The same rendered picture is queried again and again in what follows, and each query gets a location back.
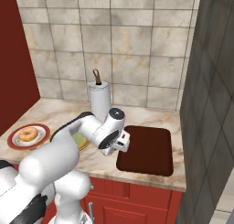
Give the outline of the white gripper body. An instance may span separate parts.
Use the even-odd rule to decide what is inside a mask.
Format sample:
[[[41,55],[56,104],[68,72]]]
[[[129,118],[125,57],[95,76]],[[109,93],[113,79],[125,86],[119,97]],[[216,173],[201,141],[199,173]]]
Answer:
[[[128,150],[128,144],[124,144],[120,141],[101,143],[99,145],[101,153],[105,156],[111,155],[115,151],[126,152]]]

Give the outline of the dark red tray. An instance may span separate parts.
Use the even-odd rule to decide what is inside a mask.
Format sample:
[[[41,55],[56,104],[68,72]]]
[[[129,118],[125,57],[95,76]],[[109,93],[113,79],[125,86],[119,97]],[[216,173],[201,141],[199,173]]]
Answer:
[[[126,153],[119,152],[116,167],[125,172],[171,176],[174,173],[171,134],[167,129],[128,125]]]

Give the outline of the yellow green plate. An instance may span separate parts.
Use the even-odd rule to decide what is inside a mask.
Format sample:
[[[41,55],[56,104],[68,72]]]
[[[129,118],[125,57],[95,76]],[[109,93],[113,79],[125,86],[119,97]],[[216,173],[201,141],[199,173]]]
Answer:
[[[72,135],[68,129],[62,129],[51,135],[50,143],[61,152],[65,152],[66,150],[78,152],[84,149],[89,144],[89,141],[80,133]]]

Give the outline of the red drawer front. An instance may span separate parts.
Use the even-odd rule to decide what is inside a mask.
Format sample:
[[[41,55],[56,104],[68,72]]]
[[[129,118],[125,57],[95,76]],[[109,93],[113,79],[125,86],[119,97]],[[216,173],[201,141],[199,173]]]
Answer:
[[[149,202],[150,200],[159,200],[166,202],[172,197],[181,197],[180,191],[161,187],[136,185],[97,177],[93,177],[91,183],[94,188],[90,192],[93,194],[129,198],[133,201]]]

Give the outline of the white paper towel roll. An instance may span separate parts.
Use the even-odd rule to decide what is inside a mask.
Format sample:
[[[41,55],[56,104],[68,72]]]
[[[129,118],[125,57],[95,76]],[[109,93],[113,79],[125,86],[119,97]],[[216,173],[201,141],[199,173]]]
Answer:
[[[112,107],[110,83],[101,79],[97,69],[92,72],[95,80],[89,83],[91,111],[103,123]]]

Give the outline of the red cupboard door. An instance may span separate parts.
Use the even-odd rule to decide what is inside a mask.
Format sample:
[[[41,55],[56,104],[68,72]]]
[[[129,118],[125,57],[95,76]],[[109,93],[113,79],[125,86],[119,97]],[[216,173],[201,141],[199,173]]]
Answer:
[[[166,209],[94,196],[85,197],[85,202],[92,203],[95,224],[165,224],[167,219]]]

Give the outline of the red rimmed white plate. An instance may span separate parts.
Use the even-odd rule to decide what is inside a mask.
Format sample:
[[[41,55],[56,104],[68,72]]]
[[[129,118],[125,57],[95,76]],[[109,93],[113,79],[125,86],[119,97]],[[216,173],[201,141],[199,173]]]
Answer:
[[[27,127],[35,127],[38,129],[38,136],[30,141],[30,142],[23,142],[18,139],[18,133]],[[31,150],[36,148],[37,146],[43,144],[49,138],[50,130],[45,124],[41,123],[31,123],[24,126],[19,127],[18,129],[14,130],[7,138],[7,144],[9,147],[16,149],[16,150]]]

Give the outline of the glazed orange doughnut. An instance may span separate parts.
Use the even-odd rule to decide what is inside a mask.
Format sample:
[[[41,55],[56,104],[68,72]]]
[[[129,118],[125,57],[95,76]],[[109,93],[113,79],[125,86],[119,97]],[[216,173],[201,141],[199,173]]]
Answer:
[[[18,139],[23,142],[30,142],[38,136],[38,129],[35,127],[27,127],[18,133]]]

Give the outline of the grey tall cabinet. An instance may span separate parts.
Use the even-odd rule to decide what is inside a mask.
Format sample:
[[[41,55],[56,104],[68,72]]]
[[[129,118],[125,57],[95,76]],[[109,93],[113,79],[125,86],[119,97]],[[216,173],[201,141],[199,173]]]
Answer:
[[[209,224],[234,168],[234,0],[200,0],[180,120],[186,192],[175,224]]]

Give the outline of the dark red side panel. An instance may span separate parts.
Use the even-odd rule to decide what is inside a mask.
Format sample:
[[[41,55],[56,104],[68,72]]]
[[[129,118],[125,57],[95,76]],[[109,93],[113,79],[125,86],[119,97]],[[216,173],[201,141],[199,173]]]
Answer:
[[[16,0],[0,0],[0,136],[39,99]]]

